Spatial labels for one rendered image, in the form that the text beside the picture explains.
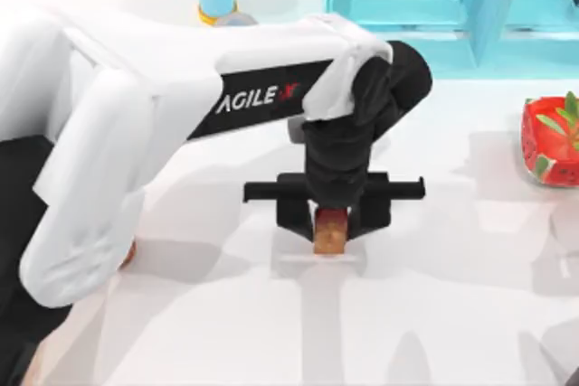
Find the light blue rack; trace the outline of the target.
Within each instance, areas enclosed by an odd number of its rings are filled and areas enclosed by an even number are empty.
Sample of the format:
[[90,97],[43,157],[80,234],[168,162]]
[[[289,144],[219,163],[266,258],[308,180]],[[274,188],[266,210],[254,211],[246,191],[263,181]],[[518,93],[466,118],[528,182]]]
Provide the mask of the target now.
[[447,77],[579,77],[579,0],[325,0]]

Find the small brown and red object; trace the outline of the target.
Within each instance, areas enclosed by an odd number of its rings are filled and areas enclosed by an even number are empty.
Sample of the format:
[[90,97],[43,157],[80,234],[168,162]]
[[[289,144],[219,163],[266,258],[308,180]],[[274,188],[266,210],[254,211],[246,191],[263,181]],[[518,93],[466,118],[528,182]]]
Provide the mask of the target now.
[[313,250],[316,255],[343,255],[347,235],[347,209],[316,209],[313,237]]

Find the red plant pot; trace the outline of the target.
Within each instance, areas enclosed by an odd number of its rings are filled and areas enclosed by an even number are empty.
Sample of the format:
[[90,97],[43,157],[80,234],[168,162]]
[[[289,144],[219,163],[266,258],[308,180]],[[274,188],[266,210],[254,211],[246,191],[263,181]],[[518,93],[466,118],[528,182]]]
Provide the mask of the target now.
[[579,187],[579,97],[572,91],[527,99],[520,138],[525,166],[537,181]]

